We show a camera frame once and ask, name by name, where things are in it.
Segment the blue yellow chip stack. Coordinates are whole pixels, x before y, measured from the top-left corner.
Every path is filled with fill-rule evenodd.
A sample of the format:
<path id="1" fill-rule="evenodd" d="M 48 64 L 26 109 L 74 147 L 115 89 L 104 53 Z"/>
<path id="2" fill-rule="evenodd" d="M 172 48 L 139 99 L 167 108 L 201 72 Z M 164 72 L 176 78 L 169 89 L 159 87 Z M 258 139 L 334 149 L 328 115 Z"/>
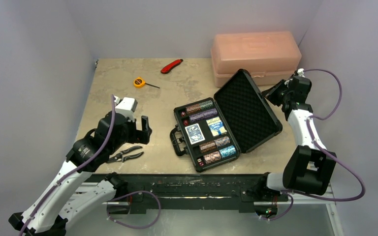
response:
<path id="1" fill-rule="evenodd" d="M 207 109 L 212 108 L 213 105 L 214 105 L 213 101 L 212 100 L 208 100 L 208 101 L 201 102 L 199 104 L 199 107 L 200 107 L 201 110 L 207 110 Z"/>

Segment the purple chip stack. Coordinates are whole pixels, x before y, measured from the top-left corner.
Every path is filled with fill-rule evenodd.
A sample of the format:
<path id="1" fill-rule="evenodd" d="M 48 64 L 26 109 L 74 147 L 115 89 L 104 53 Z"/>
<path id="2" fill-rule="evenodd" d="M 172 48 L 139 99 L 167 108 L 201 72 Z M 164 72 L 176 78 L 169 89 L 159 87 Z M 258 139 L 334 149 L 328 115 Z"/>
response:
<path id="1" fill-rule="evenodd" d="M 191 123 L 194 123 L 194 122 L 197 122 L 199 120 L 202 120 L 203 118 L 204 118 L 203 113 L 193 114 L 193 115 L 189 116 L 189 121 Z"/>
<path id="2" fill-rule="evenodd" d="M 203 112 L 203 118 L 210 118 L 210 117 L 216 116 L 217 114 L 218 114 L 218 111 L 216 110 L 216 108 L 209 109 Z"/>

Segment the black poker set case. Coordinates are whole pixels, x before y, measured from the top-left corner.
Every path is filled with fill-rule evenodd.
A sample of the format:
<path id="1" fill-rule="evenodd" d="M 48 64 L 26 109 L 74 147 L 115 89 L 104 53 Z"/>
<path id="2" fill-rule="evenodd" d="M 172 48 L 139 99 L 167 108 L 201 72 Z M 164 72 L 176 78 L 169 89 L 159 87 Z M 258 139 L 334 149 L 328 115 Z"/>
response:
<path id="1" fill-rule="evenodd" d="M 210 118 L 203 118 L 191 123 L 189 116 L 202 113 L 200 110 L 193 114 L 182 117 L 181 112 L 186 112 L 186 107 L 200 104 L 201 102 L 212 100 L 218 114 Z M 176 126 L 170 132 L 170 139 L 177 156 L 189 155 L 197 172 L 203 172 L 224 163 L 236 160 L 240 154 L 248 153 L 262 145 L 271 138 L 282 132 L 283 126 L 272 108 L 261 94 L 260 89 L 253 82 L 250 73 L 245 69 L 239 69 L 215 94 L 213 97 L 205 98 L 183 106 L 176 107 L 174 110 Z M 213 137 L 206 120 L 220 117 L 227 130 L 226 134 Z M 205 137 L 205 140 L 191 145 L 185 127 L 198 123 Z M 205 153 L 201 153 L 199 145 L 213 141 L 217 138 L 228 136 L 230 144 L 217 147 Z M 236 154 L 221 160 L 205 164 L 203 156 L 221 148 L 235 146 Z M 201 158 L 204 166 L 199 166 L 197 160 Z"/>

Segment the orange chip stack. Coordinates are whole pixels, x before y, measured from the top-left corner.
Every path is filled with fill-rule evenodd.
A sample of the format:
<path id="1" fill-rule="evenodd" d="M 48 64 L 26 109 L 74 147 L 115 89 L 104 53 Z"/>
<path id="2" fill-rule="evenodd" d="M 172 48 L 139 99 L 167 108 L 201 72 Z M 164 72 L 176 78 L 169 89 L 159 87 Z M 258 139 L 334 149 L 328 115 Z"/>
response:
<path id="1" fill-rule="evenodd" d="M 186 113 L 187 114 L 193 114 L 193 113 L 196 113 L 198 111 L 200 111 L 202 108 L 199 104 L 195 104 L 195 105 L 191 105 L 191 106 L 187 106 L 186 107 Z"/>

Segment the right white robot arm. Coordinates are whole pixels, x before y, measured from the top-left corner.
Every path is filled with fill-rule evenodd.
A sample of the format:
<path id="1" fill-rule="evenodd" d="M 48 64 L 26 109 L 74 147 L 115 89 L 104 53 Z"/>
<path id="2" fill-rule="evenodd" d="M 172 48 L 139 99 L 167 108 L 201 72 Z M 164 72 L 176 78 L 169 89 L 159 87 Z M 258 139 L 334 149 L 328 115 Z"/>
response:
<path id="1" fill-rule="evenodd" d="M 257 195 L 263 200 L 283 190 L 320 196 L 326 192 L 336 162 L 322 152 L 323 144 L 316 145 L 320 138 L 311 117 L 312 107 L 306 103 L 311 87 L 309 79 L 292 75 L 262 93 L 268 101 L 282 108 L 296 143 L 284 171 L 269 173 L 266 181 L 257 186 Z"/>

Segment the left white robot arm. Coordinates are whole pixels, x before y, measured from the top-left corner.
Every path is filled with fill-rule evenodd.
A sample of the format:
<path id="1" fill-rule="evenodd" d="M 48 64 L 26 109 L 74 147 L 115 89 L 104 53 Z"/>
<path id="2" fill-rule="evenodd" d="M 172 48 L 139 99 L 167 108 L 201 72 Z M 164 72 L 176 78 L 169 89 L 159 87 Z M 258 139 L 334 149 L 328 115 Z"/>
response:
<path id="1" fill-rule="evenodd" d="M 123 144 L 148 144 L 152 129 L 147 116 L 141 117 L 142 130 L 136 120 L 122 112 L 109 111 L 96 128 L 77 140 L 66 155 L 61 169 L 41 196 L 25 211 L 13 213 L 10 225 L 22 236 L 64 236 L 67 228 L 95 206 L 128 195 L 128 182 L 110 173 L 83 197 L 70 201 L 77 188 Z"/>

